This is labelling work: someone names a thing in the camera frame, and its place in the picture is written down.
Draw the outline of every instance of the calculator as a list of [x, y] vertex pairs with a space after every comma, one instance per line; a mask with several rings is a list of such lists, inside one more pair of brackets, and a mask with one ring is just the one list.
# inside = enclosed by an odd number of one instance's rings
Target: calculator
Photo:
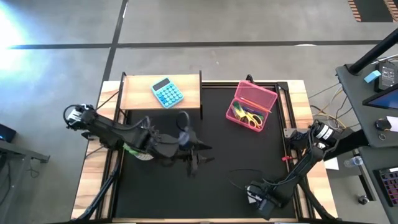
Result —
[[166, 109], [171, 108], [184, 99], [181, 91], [169, 78], [155, 83], [151, 89], [160, 104]]

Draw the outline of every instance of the gray floor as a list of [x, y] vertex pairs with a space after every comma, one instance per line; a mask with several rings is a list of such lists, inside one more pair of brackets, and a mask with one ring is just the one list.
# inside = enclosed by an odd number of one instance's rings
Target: gray floor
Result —
[[[9, 44], [111, 43], [121, 0], [0, 1], [0, 24]], [[393, 23], [358, 23], [346, 0], [137, 0], [124, 14], [120, 43], [272, 40], [373, 40]], [[213, 47], [117, 49], [110, 80], [128, 74], [203, 71], [204, 80], [305, 80], [308, 95], [334, 83], [335, 67], [354, 62], [371, 45], [316, 47]], [[398, 50], [394, 47], [387, 54]], [[9, 223], [49, 223], [70, 218], [87, 142], [65, 129], [64, 107], [96, 104], [109, 49], [0, 50], [0, 123], [16, 129], [16, 143], [51, 154], [27, 174]], [[311, 98], [323, 107], [336, 89]], [[327, 109], [340, 107], [341, 94]], [[349, 103], [341, 111], [346, 111]], [[353, 113], [342, 118], [356, 124]], [[330, 179], [339, 217], [386, 223], [381, 205], [358, 205], [357, 177]]]

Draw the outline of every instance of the black desk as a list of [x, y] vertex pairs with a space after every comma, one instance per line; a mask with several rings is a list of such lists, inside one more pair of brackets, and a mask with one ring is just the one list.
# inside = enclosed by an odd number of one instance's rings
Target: black desk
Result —
[[[335, 152], [328, 154], [325, 159], [327, 160], [358, 148], [370, 175], [370, 181], [376, 189], [376, 193], [390, 222], [398, 223], [398, 208], [388, 206], [373, 174], [375, 169], [398, 166], [398, 133], [391, 131], [380, 132], [374, 126], [374, 122], [379, 118], [386, 118], [386, 116], [398, 117], [398, 110], [386, 110], [362, 105], [363, 100], [376, 94], [373, 90], [373, 83], [369, 84], [363, 80], [366, 75], [369, 75], [374, 70], [375, 65], [368, 65], [358, 76], [354, 76], [348, 72], [345, 66], [336, 69], [338, 79], [353, 107], [362, 130], [353, 133], [348, 139], [345, 139], [344, 147], [338, 147]], [[384, 141], [379, 139], [379, 133], [383, 133], [386, 136]], [[368, 181], [363, 179], [361, 181], [367, 194], [372, 195], [369, 184], [364, 183], [364, 181]]]
[[372, 106], [362, 105], [362, 101], [376, 94], [373, 90], [373, 83], [366, 83], [363, 79], [375, 70], [375, 65], [368, 65], [363, 69], [359, 76], [350, 74], [345, 66], [336, 69], [337, 76], [344, 92], [347, 94], [355, 115], [361, 124], [363, 133], [371, 147], [398, 147], [397, 132], [383, 132], [386, 140], [382, 141], [378, 137], [374, 122], [386, 116], [398, 117], [398, 110], [386, 110]]
[[[198, 110], [187, 110], [197, 136], [212, 150], [201, 152], [215, 160], [201, 165], [195, 179], [186, 175], [185, 164], [176, 162], [164, 168], [155, 161], [140, 161], [130, 154], [123, 158], [123, 168], [116, 199], [117, 218], [260, 218], [248, 204], [243, 190], [229, 183], [228, 171], [239, 168], [259, 169], [264, 178], [277, 179], [287, 174], [278, 102], [260, 133], [246, 129], [225, 118], [235, 88], [204, 88], [203, 121]], [[178, 136], [177, 110], [133, 110], [128, 123], [144, 115], [162, 133]], [[258, 173], [236, 172], [232, 181], [239, 186], [258, 179]], [[283, 209], [275, 209], [273, 218], [295, 218], [293, 200]]]

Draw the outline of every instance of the computer screen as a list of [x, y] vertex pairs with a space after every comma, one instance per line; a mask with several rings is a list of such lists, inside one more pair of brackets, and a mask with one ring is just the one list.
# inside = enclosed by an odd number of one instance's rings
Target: computer screen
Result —
[[398, 109], [398, 85], [394, 85], [383, 92], [367, 99], [363, 103], [378, 108]]

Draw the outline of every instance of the pink plastic container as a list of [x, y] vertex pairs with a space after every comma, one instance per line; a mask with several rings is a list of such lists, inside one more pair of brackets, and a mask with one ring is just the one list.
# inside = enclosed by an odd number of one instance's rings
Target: pink plastic container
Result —
[[[229, 119], [235, 123], [238, 123], [242, 126], [245, 126], [253, 131], [260, 132], [265, 126], [265, 123], [267, 121], [268, 117], [268, 112], [256, 105], [259, 105], [267, 110], [271, 110], [272, 106], [275, 103], [276, 98], [278, 97], [277, 93], [274, 93], [273, 91], [269, 91], [263, 87], [257, 86], [255, 84], [252, 84], [249, 81], [242, 80], [239, 82], [239, 85], [236, 89], [234, 99], [232, 100], [228, 111], [226, 112], [226, 119]], [[247, 103], [245, 100], [248, 100], [250, 102], [253, 102], [254, 104]], [[245, 122], [242, 122], [238, 119], [235, 118], [235, 115], [232, 111], [233, 103], [235, 101], [238, 101], [241, 106], [247, 107], [249, 109], [252, 109], [254, 111], [257, 111], [258, 113], [262, 114], [264, 117], [264, 120], [262, 121], [262, 125], [260, 128], [255, 128], [253, 126], [248, 125]]]

